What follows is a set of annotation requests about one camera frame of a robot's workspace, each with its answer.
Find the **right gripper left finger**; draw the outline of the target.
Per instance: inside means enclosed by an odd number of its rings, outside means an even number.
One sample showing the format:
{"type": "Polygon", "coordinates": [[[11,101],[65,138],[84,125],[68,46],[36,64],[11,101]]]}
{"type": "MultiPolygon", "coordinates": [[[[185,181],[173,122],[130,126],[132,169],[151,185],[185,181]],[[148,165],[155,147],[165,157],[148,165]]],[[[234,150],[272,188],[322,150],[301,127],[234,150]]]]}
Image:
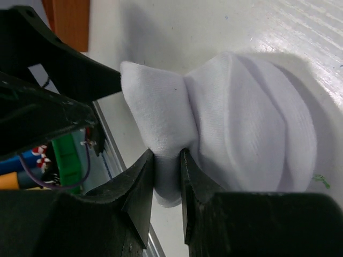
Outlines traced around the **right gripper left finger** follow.
{"type": "Polygon", "coordinates": [[[1,256],[141,256],[153,193],[150,150],[86,195],[1,191],[1,256]]]}

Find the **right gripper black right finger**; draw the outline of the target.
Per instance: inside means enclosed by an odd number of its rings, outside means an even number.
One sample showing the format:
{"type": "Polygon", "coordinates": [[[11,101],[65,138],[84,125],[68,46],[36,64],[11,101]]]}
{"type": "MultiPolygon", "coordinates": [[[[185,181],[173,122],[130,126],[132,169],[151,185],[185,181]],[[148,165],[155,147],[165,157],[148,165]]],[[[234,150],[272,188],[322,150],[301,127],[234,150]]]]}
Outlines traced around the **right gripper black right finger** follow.
{"type": "Polygon", "coordinates": [[[316,193],[227,192],[181,151],[190,256],[342,256],[342,210],[316,193]]]}

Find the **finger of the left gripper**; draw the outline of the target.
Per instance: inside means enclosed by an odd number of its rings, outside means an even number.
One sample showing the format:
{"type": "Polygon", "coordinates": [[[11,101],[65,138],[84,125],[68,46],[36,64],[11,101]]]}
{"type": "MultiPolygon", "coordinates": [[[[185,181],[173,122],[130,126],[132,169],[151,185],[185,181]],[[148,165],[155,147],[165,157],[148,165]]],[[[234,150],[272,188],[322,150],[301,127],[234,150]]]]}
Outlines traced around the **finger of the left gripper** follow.
{"type": "Polygon", "coordinates": [[[97,122],[88,105],[1,73],[1,160],[97,122]]]}

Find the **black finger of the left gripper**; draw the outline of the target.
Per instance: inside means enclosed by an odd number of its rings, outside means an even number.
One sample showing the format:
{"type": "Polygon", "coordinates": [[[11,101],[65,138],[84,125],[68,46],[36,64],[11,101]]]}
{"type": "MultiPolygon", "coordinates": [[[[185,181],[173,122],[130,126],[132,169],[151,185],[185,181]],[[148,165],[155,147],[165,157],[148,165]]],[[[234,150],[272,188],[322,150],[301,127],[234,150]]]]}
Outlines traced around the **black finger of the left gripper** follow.
{"type": "Polygon", "coordinates": [[[42,65],[57,90],[91,102],[120,92],[121,75],[59,39],[30,6],[1,10],[1,71],[14,75],[42,65]]]}

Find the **white striped sock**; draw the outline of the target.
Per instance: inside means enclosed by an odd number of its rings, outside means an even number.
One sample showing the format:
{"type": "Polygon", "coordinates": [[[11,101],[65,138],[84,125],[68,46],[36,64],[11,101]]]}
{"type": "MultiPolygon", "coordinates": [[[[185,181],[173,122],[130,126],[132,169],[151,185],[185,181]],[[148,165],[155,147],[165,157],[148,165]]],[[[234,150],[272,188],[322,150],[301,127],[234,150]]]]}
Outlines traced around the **white striped sock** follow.
{"type": "Polygon", "coordinates": [[[181,202],[180,152],[231,191],[303,192],[317,137],[308,106],[270,62],[223,52],[186,75],[122,62],[122,91],[155,156],[164,207],[181,202]]]}

